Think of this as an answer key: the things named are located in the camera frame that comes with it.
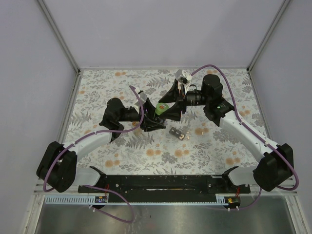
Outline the green bottle cap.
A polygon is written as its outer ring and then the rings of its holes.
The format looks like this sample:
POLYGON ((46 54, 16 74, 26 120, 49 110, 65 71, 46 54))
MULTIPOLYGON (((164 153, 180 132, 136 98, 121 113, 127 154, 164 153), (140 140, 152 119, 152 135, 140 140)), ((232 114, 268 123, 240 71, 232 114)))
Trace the green bottle cap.
POLYGON ((166 112, 168 109, 169 109, 168 104, 160 102, 156 105, 155 114, 160 116, 161 114, 166 112))

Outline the grey weekly pill organizer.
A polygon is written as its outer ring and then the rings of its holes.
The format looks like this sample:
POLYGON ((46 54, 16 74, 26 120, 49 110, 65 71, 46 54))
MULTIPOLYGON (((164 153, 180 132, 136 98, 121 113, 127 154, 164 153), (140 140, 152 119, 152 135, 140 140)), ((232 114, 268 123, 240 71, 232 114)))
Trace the grey weekly pill organizer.
POLYGON ((189 132, 189 127, 184 126, 182 128, 176 128, 176 127, 172 127, 169 130, 169 134, 174 136, 175 138, 179 139, 179 140, 184 140, 187 138, 188 136, 188 132, 189 132))

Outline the green pill bottle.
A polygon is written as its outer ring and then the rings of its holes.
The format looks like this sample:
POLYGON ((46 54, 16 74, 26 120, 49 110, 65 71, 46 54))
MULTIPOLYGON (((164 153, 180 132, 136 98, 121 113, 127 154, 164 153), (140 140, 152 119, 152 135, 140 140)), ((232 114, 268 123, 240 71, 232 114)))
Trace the green pill bottle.
POLYGON ((154 114, 154 121, 160 124, 164 124, 165 123, 165 119, 161 118, 158 114, 154 114))

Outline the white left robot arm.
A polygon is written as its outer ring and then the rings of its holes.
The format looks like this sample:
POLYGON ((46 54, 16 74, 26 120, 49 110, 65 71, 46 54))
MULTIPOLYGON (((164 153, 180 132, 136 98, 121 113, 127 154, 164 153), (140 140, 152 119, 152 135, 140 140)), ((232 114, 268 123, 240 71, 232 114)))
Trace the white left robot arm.
POLYGON ((125 107, 120 99, 112 98, 107 102, 103 119, 93 131, 73 143, 50 143, 37 168, 37 176, 43 180, 43 190, 65 192, 71 186, 88 185, 94 192, 105 189, 104 174, 95 167, 79 168, 77 162, 98 147, 117 139, 126 130, 122 122, 136 121, 136 128, 144 131, 163 129, 161 114, 169 106, 158 103, 153 106, 149 99, 138 101, 133 107, 125 107))

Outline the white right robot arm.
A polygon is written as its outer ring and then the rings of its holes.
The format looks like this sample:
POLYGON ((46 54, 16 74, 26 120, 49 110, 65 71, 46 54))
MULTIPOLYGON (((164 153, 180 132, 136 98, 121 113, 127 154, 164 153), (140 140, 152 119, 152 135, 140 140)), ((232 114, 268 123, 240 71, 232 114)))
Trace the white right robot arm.
POLYGON ((287 143, 280 145, 265 137, 245 122, 222 94, 223 85, 217 75, 208 74, 202 80, 200 90, 189 90, 190 75, 179 75, 160 103, 172 103, 172 107, 159 116, 180 121, 188 106, 203 106, 208 120, 232 134, 254 156, 257 166, 233 167, 222 180, 223 190, 233 193, 240 185, 256 183, 270 192, 280 188, 282 182, 293 173, 293 149, 287 143))

